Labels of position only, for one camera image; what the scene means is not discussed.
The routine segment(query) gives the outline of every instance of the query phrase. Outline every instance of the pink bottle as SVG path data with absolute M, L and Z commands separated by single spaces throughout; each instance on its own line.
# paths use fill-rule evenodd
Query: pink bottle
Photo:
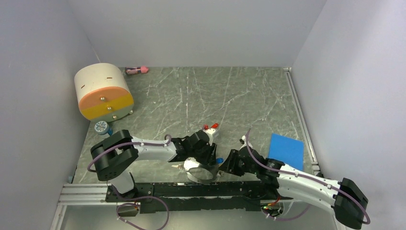
M 125 67 L 124 70 L 127 75 L 147 73 L 149 71 L 148 67 L 146 67 L 146 66 L 141 66 L 141 67 L 137 67 L 137 68 Z

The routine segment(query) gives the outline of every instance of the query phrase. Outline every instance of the metal ring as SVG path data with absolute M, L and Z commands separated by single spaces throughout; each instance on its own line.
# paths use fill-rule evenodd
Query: metal ring
M 193 182 L 196 182 L 199 184 L 210 184 L 212 181 L 217 179 L 218 164 L 210 165 L 210 166 L 203 165 L 203 164 L 200 164 L 199 162 L 197 162 L 195 158 L 189 157 L 188 159 L 185 160 L 183 167 L 186 170 L 188 179 Z M 209 171 L 212 174 L 212 178 L 210 178 L 210 179 L 197 178 L 196 176 L 192 175 L 192 173 L 190 172 L 190 169 L 195 169 L 195 168 L 205 169 L 205 170 Z

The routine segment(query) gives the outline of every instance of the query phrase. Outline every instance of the metal frame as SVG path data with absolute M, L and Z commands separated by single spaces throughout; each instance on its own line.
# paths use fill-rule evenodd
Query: metal frame
M 291 68 L 283 68 L 284 74 L 288 81 L 289 89 L 291 90 L 293 96 L 293 104 L 296 109 L 297 116 L 299 118 L 299 123 L 302 127 L 302 133 L 305 138 L 305 145 L 309 153 L 309 157 L 312 160 L 312 168 L 314 174 L 320 172 L 320 167 L 318 166 L 317 159 L 313 150 L 313 145 L 307 131 L 307 126 L 303 117 L 302 109 L 300 108 L 299 100 L 297 98 L 296 91 L 291 78 Z M 68 206 L 116 206 L 122 203 L 107 203 L 105 202 L 105 197 L 107 193 L 107 184 L 65 184 L 62 188 L 61 195 L 59 197 L 58 205 L 56 207 L 56 212 L 54 219 L 51 224 L 50 230 L 61 230 L 63 219 Z M 261 200 L 261 203 L 271 203 L 273 200 Z M 280 202 L 300 202 L 299 200 L 284 200 Z M 335 220 L 338 230 L 344 230 L 343 225 Z
M 313 149 L 313 144 L 310 139 L 309 131 L 307 130 L 305 118 L 303 117 L 302 109 L 300 107 L 299 99 L 297 98 L 296 90 L 294 89 L 292 77 L 291 77 L 291 68 L 283 68 L 284 74 L 286 76 L 286 80 L 288 81 L 289 84 L 289 89 L 291 90 L 292 97 L 293 97 L 293 104 L 296 109 L 297 117 L 299 119 L 300 127 L 302 128 L 302 133 L 303 137 L 305 139 L 305 145 L 307 148 L 307 152 L 309 153 L 310 160 L 312 161 L 312 169 L 313 169 L 313 174 L 317 175 L 320 172 L 320 167 L 317 162 L 317 158 L 315 155 L 315 151 Z

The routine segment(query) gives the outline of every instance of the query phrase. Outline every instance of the cable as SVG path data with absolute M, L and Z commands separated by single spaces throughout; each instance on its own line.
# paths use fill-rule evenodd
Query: cable
M 277 221 L 291 221 L 291 220 L 297 219 L 297 218 L 303 216 L 303 215 L 309 210 L 310 207 L 311 207 L 311 205 L 308 205 L 301 213 L 299 213 L 299 215 L 297 215 L 297 216 L 295 216 L 295 217 L 291 217 L 291 218 L 276 218 L 275 220 L 277 220 Z
M 122 197 L 122 196 L 120 195 L 120 193 L 117 191 L 117 189 L 116 189 L 113 185 L 112 185 L 112 188 L 113 188 L 113 190 L 114 190 L 114 193 L 117 195 L 117 197 L 120 198 L 120 199 L 123 199 L 123 200 L 127 200 L 127 201 L 130 201 L 130 200 L 132 200 L 132 201 L 137 201 L 137 200 L 141 200 L 141 199 L 155 199 L 155 200 L 161 202 L 161 203 L 165 206 L 166 213 L 167 213 L 167 217 L 166 217 L 166 221 L 165 221 L 165 223 L 162 225 L 162 227 L 160 227 L 160 228 L 157 229 L 157 230 L 163 229 L 163 228 L 168 224 L 168 221 L 169 221 L 169 208 L 168 208 L 168 205 L 167 205 L 163 200 L 159 199 L 158 197 L 150 196 L 150 195 L 147 195 L 147 196 L 140 196 L 140 197 L 132 198 L 132 199 L 127 199 L 127 198 Z M 133 226 L 133 227 L 136 228 L 136 229 L 139 229 L 139 230 L 146 230 L 146 229 L 143 229 L 142 227 L 139 227 L 139 226 L 133 224 L 132 222 L 127 221 L 126 219 L 120 217 L 120 214 L 118 213 L 118 210 L 119 210 L 121 207 L 124 207 L 124 206 L 138 207 L 138 205 L 133 204 L 133 203 L 124 203 L 124 204 L 121 204 L 121 205 L 118 206 L 117 209 L 116 209 L 117 219 L 121 220 L 122 222 L 124 222 L 124 223 L 126 223 L 126 224 L 129 224 L 129 225 Z
M 115 150 L 115 149 L 117 149 L 117 148 L 120 148 L 120 147 L 123 147 L 123 146 L 128 146 L 128 145 L 167 146 L 167 145 L 169 145 L 170 142 L 172 141 L 172 137 L 171 137 L 169 134 L 166 134 L 166 135 L 165 135 L 165 139 L 166 139 L 166 138 L 168 138 L 168 141 L 167 141 L 165 144 L 148 143 L 148 142 L 126 142 L 126 143 L 122 143 L 122 144 L 118 144 L 118 145 L 116 145 L 116 146 L 113 146 L 113 147 L 111 147 L 111 148 L 105 150 L 105 151 L 102 152 L 101 154 L 99 154 L 95 159 L 93 159 L 93 160 L 89 163 L 89 165 L 88 165 L 88 171 L 89 171 L 89 172 L 92 172 L 92 173 L 95 173 L 96 170 L 91 169 L 91 166 L 94 165 L 95 162 L 98 161 L 101 157 L 103 157 L 103 156 L 106 155 L 107 153 L 109 153 L 109 152 L 111 152 L 111 151 L 113 151 L 113 150 Z
M 281 199 L 281 196 L 279 196 L 275 202 L 269 203 L 268 206 L 274 206 L 279 200 Z
M 301 177 L 304 177 L 304 178 L 306 178 L 306 179 L 309 179 L 309 180 L 315 181 L 315 182 L 317 182 L 317 183 L 320 183 L 320 184 L 322 184 L 322 185 L 324 185 L 324 186 L 328 186 L 328 184 L 327 184 L 326 182 L 320 181 L 320 180 L 315 179 L 315 178 L 313 178 L 313 177 L 311 177 L 311 176 L 308 176 L 308 175 L 305 175 L 305 174 L 297 174 L 297 175 L 296 175 L 296 174 L 293 173 L 293 172 L 289 172 L 289 171 L 285 171 L 285 170 L 279 170 L 279 169 L 273 169 L 273 168 L 270 168 L 270 167 L 268 167 L 268 166 L 262 164 L 261 162 L 259 162 L 259 160 L 257 160 L 257 159 L 254 157 L 254 155 L 252 154 L 251 149 L 249 148 L 249 137 L 248 137 L 248 136 L 249 136 L 249 132 L 250 132 L 250 131 L 251 131 L 251 128 L 248 130 L 247 134 L 245 135 L 245 142 L 246 142 L 246 144 L 247 144 L 248 153 L 250 154 L 251 158 L 252 158 L 257 164 L 259 164 L 262 168 L 267 169 L 267 170 L 271 170 L 271 171 L 274 171 L 274 172 L 278 172 L 278 173 L 285 173 L 285 174 L 294 175 L 294 176 L 301 176 Z M 334 186 L 331 186 L 331 188 L 332 188 L 333 190 L 336 190 L 337 192 L 343 194 L 344 196 L 346 196 L 348 199 L 350 199 L 352 202 L 354 202 L 354 203 L 358 206 L 358 208 L 361 209 L 362 213 L 364 214 L 365 218 L 367 219 L 367 221 L 363 221 L 363 220 L 362 220 L 362 223 L 363 223 L 363 224 L 370 224 L 370 223 L 371 223 L 371 219 L 369 218 L 369 216 L 368 216 L 368 214 L 367 214 L 367 211 L 364 209 L 364 207 L 363 207 L 355 198 L 353 198 L 353 197 L 350 196 L 348 193 L 342 191 L 342 190 L 339 189 L 339 188 L 336 188 L 336 187 L 334 187 Z M 299 214 L 298 217 L 302 216 L 309 208 L 310 208 L 310 206 L 308 206 L 307 208 L 305 208 L 305 209 L 304 209 L 304 212 L 301 213 L 301 214 Z

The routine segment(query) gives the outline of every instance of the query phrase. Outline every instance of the small bottle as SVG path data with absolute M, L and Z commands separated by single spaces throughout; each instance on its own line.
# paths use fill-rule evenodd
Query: small bottle
M 113 129 L 105 121 L 99 121 L 94 125 L 94 130 L 102 138 L 108 138 L 113 134 Z
M 139 73 L 147 73 L 149 71 L 148 67 L 141 66 L 141 67 L 125 67 L 125 73 L 127 75 L 139 74 Z

